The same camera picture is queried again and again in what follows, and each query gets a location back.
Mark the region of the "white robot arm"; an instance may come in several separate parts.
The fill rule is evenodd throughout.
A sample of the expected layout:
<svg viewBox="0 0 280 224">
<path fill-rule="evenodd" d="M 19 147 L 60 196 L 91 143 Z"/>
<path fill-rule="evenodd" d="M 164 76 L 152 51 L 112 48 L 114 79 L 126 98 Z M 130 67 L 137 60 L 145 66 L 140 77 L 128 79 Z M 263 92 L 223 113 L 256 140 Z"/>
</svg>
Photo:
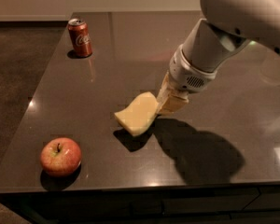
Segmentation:
<svg viewBox="0 0 280 224">
<path fill-rule="evenodd" d="M 203 91 L 218 68 L 255 41 L 280 56 L 280 0 L 200 0 L 203 17 L 173 55 L 157 96 L 169 115 Z"/>
</svg>

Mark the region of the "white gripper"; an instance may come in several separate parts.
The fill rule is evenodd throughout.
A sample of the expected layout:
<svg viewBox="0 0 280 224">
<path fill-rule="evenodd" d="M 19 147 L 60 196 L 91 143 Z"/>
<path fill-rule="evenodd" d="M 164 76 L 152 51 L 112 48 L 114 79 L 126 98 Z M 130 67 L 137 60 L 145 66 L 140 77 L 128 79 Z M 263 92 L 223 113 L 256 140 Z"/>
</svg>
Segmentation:
<svg viewBox="0 0 280 224">
<path fill-rule="evenodd" d="M 169 73 L 165 74 L 157 95 L 158 113 L 173 114 L 189 102 L 188 92 L 203 91 L 216 75 L 217 71 L 208 73 L 191 65 L 183 53 L 182 46 L 179 46 L 171 58 Z"/>
</svg>

